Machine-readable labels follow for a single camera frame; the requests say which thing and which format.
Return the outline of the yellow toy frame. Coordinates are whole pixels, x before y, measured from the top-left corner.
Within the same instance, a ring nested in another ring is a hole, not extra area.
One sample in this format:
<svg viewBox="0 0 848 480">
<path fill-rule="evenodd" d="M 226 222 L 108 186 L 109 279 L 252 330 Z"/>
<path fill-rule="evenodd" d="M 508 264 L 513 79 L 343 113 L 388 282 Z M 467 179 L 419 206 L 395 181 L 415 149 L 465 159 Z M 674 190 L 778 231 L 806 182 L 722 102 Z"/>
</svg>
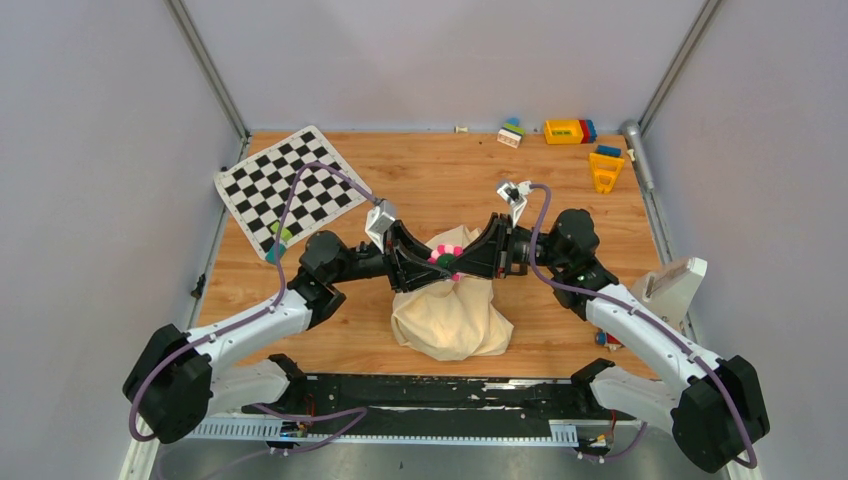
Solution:
<svg viewBox="0 0 848 480">
<path fill-rule="evenodd" d="M 598 153 L 589 154 L 589 168 L 594 189 L 599 194 L 609 194 L 622 173 L 625 160 Z"/>
</svg>

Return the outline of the colourful toy car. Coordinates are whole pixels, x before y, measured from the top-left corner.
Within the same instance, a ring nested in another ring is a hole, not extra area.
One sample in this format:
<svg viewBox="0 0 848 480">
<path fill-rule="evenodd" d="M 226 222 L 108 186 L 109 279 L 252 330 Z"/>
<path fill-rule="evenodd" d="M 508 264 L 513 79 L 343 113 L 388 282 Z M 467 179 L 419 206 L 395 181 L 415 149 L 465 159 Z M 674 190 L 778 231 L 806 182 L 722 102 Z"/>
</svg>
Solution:
<svg viewBox="0 0 848 480">
<path fill-rule="evenodd" d="M 595 344 L 604 347 L 609 351 L 616 351 L 622 347 L 622 343 L 618 339 L 603 330 L 596 332 Z"/>
</svg>

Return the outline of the green blue brick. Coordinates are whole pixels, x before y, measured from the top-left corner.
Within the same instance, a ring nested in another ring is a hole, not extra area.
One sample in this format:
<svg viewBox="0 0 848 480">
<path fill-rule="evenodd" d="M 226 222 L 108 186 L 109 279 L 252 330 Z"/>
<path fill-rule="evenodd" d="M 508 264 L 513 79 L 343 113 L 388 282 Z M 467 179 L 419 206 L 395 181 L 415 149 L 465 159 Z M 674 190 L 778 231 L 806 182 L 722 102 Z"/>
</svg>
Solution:
<svg viewBox="0 0 848 480">
<path fill-rule="evenodd" d="M 524 128 L 520 125 L 520 120 L 517 117 L 508 118 L 502 125 L 502 128 L 518 136 L 524 136 L 526 134 Z"/>
</svg>

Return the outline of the lime green block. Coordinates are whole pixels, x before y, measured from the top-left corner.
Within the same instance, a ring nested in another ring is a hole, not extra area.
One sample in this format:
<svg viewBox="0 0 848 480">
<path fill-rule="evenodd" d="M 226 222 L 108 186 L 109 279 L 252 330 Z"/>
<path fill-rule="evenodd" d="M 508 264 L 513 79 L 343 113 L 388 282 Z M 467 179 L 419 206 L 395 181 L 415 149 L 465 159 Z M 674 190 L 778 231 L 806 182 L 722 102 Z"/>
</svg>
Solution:
<svg viewBox="0 0 848 480">
<path fill-rule="evenodd" d="M 274 237 L 279 237 L 281 243 L 288 243 L 292 238 L 291 232 L 284 227 L 281 227 L 280 222 L 276 221 L 269 227 Z"/>
</svg>

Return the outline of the blue toy brick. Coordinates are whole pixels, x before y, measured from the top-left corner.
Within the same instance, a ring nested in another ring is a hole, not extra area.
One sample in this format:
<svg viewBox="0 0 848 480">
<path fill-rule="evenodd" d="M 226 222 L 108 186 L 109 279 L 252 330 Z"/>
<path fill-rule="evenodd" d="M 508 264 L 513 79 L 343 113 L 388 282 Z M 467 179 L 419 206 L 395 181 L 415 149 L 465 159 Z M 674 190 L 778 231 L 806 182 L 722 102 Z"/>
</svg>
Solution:
<svg viewBox="0 0 848 480">
<path fill-rule="evenodd" d="M 622 155 L 621 149 L 609 145 L 597 145 L 595 153 L 598 155 L 619 158 Z"/>
</svg>

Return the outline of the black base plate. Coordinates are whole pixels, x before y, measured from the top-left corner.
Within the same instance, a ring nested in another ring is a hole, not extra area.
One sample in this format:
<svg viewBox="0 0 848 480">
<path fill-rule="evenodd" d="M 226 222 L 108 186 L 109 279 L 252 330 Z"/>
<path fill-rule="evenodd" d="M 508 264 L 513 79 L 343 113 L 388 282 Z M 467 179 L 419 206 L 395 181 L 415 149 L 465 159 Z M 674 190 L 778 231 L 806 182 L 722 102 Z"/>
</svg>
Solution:
<svg viewBox="0 0 848 480">
<path fill-rule="evenodd" d="M 350 434 L 398 437 L 543 437 L 553 420 L 606 429 L 630 418 L 600 407 L 567 379 L 539 378 L 309 374 L 268 407 L 320 417 L 309 429 L 315 434 L 338 431 L 346 410 L 364 407 Z"/>
</svg>

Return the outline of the cream yellow garment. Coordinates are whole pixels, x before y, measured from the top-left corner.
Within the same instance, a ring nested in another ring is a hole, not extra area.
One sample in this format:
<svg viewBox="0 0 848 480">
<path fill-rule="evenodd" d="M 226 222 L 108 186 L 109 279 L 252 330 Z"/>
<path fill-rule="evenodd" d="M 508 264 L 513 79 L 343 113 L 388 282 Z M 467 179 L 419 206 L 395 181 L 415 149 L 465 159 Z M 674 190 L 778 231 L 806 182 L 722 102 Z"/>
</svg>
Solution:
<svg viewBox="0 0 848 480">
<path fill-rule="evenodd" d="M 489 279 L 445 280 L 392 302 L 390 325 L 399 345 L 438 361 L 504 354 L 514 326 L 493 304 Z"/>
</svg>

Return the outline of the yellow toy bin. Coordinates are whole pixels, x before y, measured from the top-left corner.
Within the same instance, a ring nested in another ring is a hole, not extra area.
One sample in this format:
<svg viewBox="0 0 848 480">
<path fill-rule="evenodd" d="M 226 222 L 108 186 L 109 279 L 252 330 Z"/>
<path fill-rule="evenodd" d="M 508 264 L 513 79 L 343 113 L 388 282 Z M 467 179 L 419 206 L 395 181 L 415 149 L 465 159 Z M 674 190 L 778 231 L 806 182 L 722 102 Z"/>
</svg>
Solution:
<svg viewBox="0 0 848 480">
<path fill-rule="evenodd" d="M 548 145 L 582 144 L 585 136 L 579 119 L 546 120 L 543 125 L 543 133 Z"/>
</svg>

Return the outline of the grey metal cylinder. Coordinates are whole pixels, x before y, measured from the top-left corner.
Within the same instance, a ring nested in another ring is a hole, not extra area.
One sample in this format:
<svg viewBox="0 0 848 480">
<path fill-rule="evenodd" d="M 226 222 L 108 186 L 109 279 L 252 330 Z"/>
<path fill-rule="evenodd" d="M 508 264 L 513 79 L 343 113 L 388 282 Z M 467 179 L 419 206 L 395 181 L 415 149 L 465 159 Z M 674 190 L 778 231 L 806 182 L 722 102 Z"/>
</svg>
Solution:
<svg viewBox="0 0 848 480">
<path fill-rule="evenodd" d="M 652 192 L 655 189 L 655 181 L 648 162 L 639 124 L 635 120 L 627 120 L 622 124 L 621 132 L 629 148 L 633 151 L 632 163 L 637 171 L 642 188 L 646 192 Z"/>
</svg>

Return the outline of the red blue brick stack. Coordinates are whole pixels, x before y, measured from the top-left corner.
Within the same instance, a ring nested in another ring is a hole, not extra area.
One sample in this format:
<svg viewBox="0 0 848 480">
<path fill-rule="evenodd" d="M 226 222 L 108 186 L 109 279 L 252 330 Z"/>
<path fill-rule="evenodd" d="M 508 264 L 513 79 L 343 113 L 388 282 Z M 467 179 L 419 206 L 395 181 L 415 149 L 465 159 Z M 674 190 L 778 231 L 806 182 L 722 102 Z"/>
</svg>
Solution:
<svg viewBox="0 0 848 480">
<path fill-rule="evenodd" d="M 582 132 L 582 144 L 591 144 L 597 140 L 597 131 L 592 120 L 580 119 L 579 125 Z"/>
</svg>

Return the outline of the white toy brick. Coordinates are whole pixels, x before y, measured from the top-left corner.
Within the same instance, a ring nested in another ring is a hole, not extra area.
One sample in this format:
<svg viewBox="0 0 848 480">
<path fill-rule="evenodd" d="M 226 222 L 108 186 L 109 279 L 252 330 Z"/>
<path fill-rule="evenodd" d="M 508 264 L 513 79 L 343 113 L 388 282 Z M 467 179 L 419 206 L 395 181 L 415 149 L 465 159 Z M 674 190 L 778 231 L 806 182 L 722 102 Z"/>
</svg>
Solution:
<svg viewBox="0 0 848 480">
<path fill-rule="evenodd" d="M 517 149 L 521 145 L 523 135 L 509 129 L 501 128 L 497 133 L 496 140 L 499 143 Z"/>
</svg>

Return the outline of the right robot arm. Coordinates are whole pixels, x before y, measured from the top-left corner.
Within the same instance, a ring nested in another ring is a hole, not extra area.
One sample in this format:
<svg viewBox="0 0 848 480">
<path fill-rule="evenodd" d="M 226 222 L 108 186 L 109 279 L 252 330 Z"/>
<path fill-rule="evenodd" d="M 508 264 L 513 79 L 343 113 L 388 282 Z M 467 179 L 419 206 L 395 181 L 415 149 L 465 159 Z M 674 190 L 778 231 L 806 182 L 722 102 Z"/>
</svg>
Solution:
<svg viewBox="0 0 848 480">
<path fill-rule="evenodd" d="M 770 423 L 754 366 L 739 355 L 718 356 L 650 312 L 602 265 L 599 244 L 582 209 L 560 213 L 546 234 L 496 215 L 480 238 L 442 264 L 453 274 L 491 279 L 508 275 L 513 265 L 527 268 L 564 308 L 611 334 L 659 377 L 646 380 L 596 360 L 585 369 L 588 379 L 570 392 L 580 415 L 616 410 L 660 427 L 708 473 L 730 462 L 757 467 L 754 444 Z"/>
</svg>

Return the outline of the pink flower brooch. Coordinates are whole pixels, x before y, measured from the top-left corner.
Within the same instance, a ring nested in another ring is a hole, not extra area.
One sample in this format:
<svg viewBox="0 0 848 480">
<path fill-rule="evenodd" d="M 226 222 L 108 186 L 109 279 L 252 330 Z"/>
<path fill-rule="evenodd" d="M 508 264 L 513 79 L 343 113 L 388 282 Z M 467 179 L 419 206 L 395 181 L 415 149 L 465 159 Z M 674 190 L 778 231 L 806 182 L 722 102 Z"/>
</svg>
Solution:
<svg viewBox="0 0 848 480">
<path fill-rule="evenodd" d="M 462 246 L 452 244 L 439 244 L 433 249 L 428 258 L 432 265 L 448 269 L 451 264 L 464 252 Z"/>
</svg>

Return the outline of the teal block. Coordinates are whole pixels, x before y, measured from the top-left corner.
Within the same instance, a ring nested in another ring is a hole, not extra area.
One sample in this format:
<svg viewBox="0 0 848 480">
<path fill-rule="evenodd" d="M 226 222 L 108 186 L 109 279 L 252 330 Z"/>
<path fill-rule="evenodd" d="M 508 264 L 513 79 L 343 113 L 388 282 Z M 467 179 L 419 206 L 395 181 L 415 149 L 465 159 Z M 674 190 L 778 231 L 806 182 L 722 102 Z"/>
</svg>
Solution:
<svg viewBox="0 0 848 480">
<path fill-rule="evenodd" d="M 285 255 L 287 246 L 285 243 L 272 245 L 265 254 L 265 261 L 269 264 L 277 264 Z"/>
</svg>

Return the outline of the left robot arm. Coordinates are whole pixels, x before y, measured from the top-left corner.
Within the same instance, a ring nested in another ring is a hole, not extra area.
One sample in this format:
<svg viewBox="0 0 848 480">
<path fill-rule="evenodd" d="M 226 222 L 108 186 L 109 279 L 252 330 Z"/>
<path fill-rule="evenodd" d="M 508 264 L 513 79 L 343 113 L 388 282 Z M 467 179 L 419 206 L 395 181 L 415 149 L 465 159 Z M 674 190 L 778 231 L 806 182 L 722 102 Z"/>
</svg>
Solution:
<svg viewBox="0 0 848 480">
<path fill-rule="evenodd" d="M 385 276 L 395 291 L 411 292 L 458 278 L 454 265 L 464 252 L 458 243 L 428 247 L 400 221 L 355 248 L 330 231 L 312 235 L 294 279 L 269 299 L 207 327 L 168 324 L 154 332 L 122 387 L 131 403 L 130 435 L 173 443 L 211 414 L 254 403 L 298 411 L 306 400 L 302 381 L 276 360 L 245 368 L 239 361 L 329 319 L 345 300 L 339 282 Z"/>
</svg>

